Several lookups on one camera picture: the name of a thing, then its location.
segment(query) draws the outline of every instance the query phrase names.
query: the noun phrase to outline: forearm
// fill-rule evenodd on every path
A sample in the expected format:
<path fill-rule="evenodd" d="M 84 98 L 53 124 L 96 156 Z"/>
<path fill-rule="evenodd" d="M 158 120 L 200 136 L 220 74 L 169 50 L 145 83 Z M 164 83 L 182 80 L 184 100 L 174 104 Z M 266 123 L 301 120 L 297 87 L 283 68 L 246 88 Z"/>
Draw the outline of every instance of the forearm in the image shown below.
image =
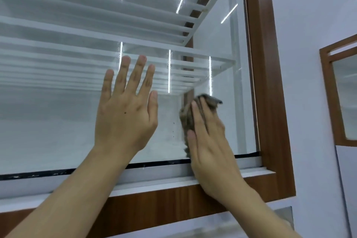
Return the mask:
<path fill-rule="evenodd" d="M 236 188 L 226 208 L 249 238 L 301 238 L 246 183 Z"/>
<path fill-rule="evenodd" d="M 129 159 L 93 148 L 83 163 L 7 238 L 86 237 Z"/>

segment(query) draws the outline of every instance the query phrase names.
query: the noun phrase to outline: wooden trim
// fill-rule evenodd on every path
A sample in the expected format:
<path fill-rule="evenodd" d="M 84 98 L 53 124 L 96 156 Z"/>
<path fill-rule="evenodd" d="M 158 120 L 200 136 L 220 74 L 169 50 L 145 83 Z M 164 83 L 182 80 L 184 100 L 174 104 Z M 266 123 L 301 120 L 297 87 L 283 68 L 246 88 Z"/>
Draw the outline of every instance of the wooden trim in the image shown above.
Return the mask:
<path fill-rule="evenodd" d="M 322 65 L 322 73 L 324 76 L 328 110 L 330 113 L 331 126 L 333 132 L 333 139 L 335 145 L 357 147 L 357 140 L 350 140 L 346 138 L 345 126 L 342 118 L 342 111 L 340 105 L 340 98 L 338 97 L 338 90 L 336 84 L 335 73 L 333 71 L 332 63 L 344 58 L 357 54 L 357 47 L 330 55 L 330 52 L 357 41 L 357 34 L 339 42 L 333 43 L 329 46 L 320 49 L 320 58 Z"/>
<path fill-rule="evenodd" d="M 276 173 L 246 178 L 266 202 L 295 195 L 272 0 L 246 0 L 247 38 L 264 166 Z M 225 209 L 199 185 L 111 197 L 88 237 L 130 231 L 207 216 Z M 0 214 L 0 238 L 30 210 Z"/>

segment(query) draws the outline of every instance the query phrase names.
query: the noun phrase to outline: brown-framed window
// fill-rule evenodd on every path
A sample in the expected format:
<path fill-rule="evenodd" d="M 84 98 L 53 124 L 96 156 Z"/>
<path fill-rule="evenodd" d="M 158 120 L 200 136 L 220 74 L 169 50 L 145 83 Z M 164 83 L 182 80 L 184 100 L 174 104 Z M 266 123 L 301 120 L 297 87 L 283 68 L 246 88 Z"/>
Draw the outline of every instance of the brown-framed window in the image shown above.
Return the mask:
<path fill-rule="evenodd" d="M 263 166 L 274 172 L 245 180 L 269 202 L 295 195 L 272 0 L 245 0 L 245 11 L 257 143 Z M 111 197 L 89 237 L 104 238 L 224 210 L 199 185 Z M 6 226 L 0 236 L 30 212 L 31 209 L 0 214 Z"/>
<path fill-rule="evenodd" d="M 357 34 L 320 49 L 335 145 L 357 147 Z"/>

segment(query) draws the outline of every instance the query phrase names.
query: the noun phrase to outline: person's right hand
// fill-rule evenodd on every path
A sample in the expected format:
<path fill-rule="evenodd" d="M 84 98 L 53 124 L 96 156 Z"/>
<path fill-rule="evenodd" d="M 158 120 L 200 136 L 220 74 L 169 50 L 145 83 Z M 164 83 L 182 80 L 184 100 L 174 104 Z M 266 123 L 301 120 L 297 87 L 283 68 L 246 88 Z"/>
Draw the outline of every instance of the person's right hand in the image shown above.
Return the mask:
<path fill-rule="evenodd" d="M 200 98 L 207 129 L 195 101 L 192 102 L 194 131 L 187 133 L 191 166 L 203 190 L 224 206 L 241 186 L 247 186 L 239 171 L 233 151 L 225 137 L 225 127 Z"/>

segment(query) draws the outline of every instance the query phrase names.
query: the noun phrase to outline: person's left hand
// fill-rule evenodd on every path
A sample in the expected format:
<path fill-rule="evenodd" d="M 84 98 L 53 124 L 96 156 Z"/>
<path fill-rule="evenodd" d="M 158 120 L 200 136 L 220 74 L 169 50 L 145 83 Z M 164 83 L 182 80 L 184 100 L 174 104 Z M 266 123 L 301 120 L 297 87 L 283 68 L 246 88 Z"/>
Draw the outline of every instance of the person's left hand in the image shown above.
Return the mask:
<path fill-rule="evenodd" d="M 150 92 L 154 65 L 149 65 L 140 91 L 136 94 L 145 63 L 146 56 L 140 55 L 126 86 L 130 57 L 123 56 L 113 93 L 114 71 L 107 70 L 105 74 L 94 147 L 109 153 L 109 156 L 124 157 L 130 161 L 146 146 L 157 128 L 157 91 Z"/>

